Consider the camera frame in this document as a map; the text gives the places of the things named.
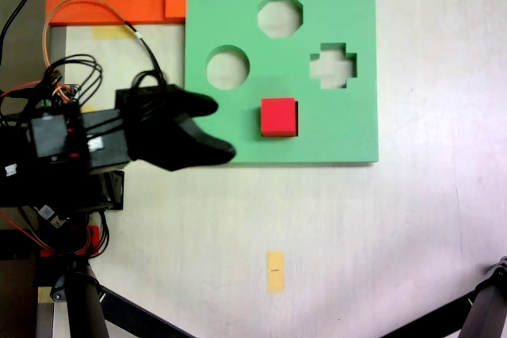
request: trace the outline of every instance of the orange wire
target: orange wire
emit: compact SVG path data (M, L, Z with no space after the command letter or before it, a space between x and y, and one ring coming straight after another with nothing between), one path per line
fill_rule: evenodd
M29 233L27 233L26 231L24 231L21 227L19 227L16 223L14 223L13 221L11 221L10 219L7 218L7 216L5 214L3 214L1 211L0 211L0 217L4 218L8 223L10 223L11 225L13 225L14 227L16 227L18 230L20 230L24 235L26 235L27 237L29 237L30 239L32 239L34 242L36 242L40 247L42 247L43 249L50 249L49 247L47 247L46 245L43 245L42 243L40 243L37 239L35 239L32 235L30 235Z
M115 13L115 15L118 16L119 19L121 19L124 23L127 22L127 19L125 19L125 17L123 17L121 15L120 12L118 12L118 10L116 8L114 8L113 6L111 6L109 3L107 3L106 1L104 0L62 0L60 3L58 3L51 11L50 13L48 14L48 17L46 17L46 21L44 22L44 28L42 30L42 54L44 56L44 62L46 63L46 66L49 67L51 65L51 62L49 61L49 53L48 53L48 31L49 31L49 23L51 22L51 19L53 18L53 16L55 15L56 11L58 11L58 9L67 4L67 3L71 3L71 2L91 2L91 3L96 3L96 4L100 4L101 6L106 6L107 8L109 8L111 11L113 11Z
M28 82L28 83L24 83L23 85L18 85L18 86L14 86L12 89L8 89L7 91L5 91L2 95L0 95L0 98L1 97L4 97L6 94L14 91L14 90L19 90L19 89L23 89L25 87L28 87L28 86L32 86L32 85L35 85L37 83L39 83L40 81L33 81L33 82Z
M4 97L6 94L11 93L11 92L13 92L13 91L15 91L15 90L23 89L23 88L28 87L28 86L31 86L31 85L36 85L36 84L37 84L37 83L39 83L39 82L40 82L40 81L32 81L32 82L24 83L24 84L22 84L22 85L17 85L17 86L14 86L12 89L8 89L8 90L7 90L7 91L5 91L4 93L2 93L2 95L0 95L0 98L1 98L1 97ZM62 98L62 99L63 99L66 103L68 103L68 102L70 102L70 101L71 101L71 99L70 99L67 95L65 95L65 94L63 93L62 88L67 89L67 90L69 90L69 91L71 90L71 87L70 87L69 85L65 85L65 84L63 84L62 82L58 82L58 83L56 84L56 89L55 89L55 92L53 93L53 95L55 95L55 93L58 93L58 94L60 95L60 97L61 97L61 98Z

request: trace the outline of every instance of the yellow sticky note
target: yellow sticky note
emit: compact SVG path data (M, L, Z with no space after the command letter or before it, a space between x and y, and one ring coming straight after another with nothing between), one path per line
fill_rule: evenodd
M82 113L85 113L85 112L93 112L93 111L97 111L97 108L91 104L85 104L81 107L81 112Z
M268 251L268 292L276 293L284 289L284 253Z
M127 25L94 25L92 27L94 40L122 40L135 39L134 32Z

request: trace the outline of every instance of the circle hole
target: circle hole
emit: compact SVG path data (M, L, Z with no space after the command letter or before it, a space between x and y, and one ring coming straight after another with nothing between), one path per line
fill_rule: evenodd
M221 90L241 86L250 72L250 61L243 50L232 45L216 48L208 60L208 81Z

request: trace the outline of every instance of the white table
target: white table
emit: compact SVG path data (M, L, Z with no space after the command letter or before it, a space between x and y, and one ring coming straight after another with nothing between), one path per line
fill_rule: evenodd
M184 28L139 30L182 84ZM377 0L377 36L378 163L130 164L99 280L199 338L373 338L473 289L507 253L507 0ZM79 52L105 67L98 108L149 67L91 27L67 29Z

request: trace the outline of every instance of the red block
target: red block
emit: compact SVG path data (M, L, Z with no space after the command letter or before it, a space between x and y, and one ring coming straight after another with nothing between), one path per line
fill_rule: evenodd
M297 104L295 98L261 99L261 133L266 138L297 136Z

